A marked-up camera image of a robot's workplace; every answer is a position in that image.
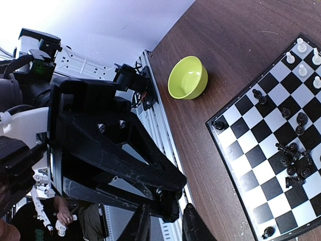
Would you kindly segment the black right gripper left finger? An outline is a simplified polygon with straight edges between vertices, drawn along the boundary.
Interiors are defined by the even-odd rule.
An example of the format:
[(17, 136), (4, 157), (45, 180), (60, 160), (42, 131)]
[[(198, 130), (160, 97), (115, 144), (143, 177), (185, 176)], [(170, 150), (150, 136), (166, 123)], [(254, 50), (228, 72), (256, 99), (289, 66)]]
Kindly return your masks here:
[(121, 233), (118, 241), (150, 240), (150, 206), (140, 205)]

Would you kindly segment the person's hand with ring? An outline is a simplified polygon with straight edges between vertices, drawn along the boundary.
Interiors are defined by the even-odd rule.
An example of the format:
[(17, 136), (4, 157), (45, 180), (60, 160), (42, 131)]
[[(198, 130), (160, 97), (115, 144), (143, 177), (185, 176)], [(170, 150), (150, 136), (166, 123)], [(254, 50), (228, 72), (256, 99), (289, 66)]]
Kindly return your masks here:
[(57, 213), (57, 219), (64, 226), (68, 226), (74, 221), (72, 213), (68, 208), (65, 207), (59, 209)]

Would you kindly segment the black and grey chessboard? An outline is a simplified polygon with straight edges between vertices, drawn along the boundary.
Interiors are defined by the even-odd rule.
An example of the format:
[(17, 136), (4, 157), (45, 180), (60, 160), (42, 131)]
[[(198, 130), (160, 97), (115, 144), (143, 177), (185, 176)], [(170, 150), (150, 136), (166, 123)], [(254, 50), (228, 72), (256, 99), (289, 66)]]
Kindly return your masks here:
[[(255, 240), (290, 240), (320, 226), (320, 45), (300, 34), (206, 122)], [(223, 121), (225, 129), (214, 128)], [(305, 180), (285, 187), (286, 177)], [(272, 226), (275, 233), (262, 239)]]

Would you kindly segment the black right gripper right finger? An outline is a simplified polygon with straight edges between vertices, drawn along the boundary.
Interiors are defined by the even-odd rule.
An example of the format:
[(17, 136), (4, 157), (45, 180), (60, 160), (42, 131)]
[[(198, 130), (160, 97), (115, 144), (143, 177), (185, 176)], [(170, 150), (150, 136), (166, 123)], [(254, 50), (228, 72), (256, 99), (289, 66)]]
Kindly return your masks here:
[(182, 228), (182, 241), (217, 241), (191, 203), (184, 209)]

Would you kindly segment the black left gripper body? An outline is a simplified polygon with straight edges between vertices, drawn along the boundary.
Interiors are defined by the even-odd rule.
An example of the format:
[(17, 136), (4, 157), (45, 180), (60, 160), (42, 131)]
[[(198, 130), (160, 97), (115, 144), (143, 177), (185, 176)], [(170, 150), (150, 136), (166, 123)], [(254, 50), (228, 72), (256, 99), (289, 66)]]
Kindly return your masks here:
[(48, 115), (48, 159), (53, 185), (63, 191), (63, 161), (70, 144), (110, 143), (123, 149), (140, 147), (140, 121), (130, 103), (115, 96), (117, 85), (107, 81), (57, 77), (51, 83)]

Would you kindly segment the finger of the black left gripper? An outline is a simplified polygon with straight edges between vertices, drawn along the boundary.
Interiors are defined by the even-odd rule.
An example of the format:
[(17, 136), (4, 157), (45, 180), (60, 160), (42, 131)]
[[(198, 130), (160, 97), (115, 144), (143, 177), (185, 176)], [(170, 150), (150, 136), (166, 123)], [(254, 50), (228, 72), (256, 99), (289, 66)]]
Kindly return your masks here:
[(165, 222), (179, 218), (186, 177), (155, 144), (137, 147), (146, 161), (118, 145), (70, 144), (64, 148), (63, 191), (70, 197), (134, 211), (148, 205)]

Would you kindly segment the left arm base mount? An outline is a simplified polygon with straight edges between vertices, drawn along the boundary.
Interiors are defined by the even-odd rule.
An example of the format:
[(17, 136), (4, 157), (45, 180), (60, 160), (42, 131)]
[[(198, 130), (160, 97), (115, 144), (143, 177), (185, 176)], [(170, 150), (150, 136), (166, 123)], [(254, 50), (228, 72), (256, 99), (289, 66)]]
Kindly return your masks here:
[(116, 66), (116, 75), (113, 82), (121, 86), (121, 91), (128, 89), (134, 91), (132, 101), (132, 108), (138, 108), (142, 105), (144, 111), (152, 108), (158, 102), (155, 85), (152, 80), (151, 70), (148, 66), (143, 67), (141, 64), (136, 63), (135, 67), (127, 64)]

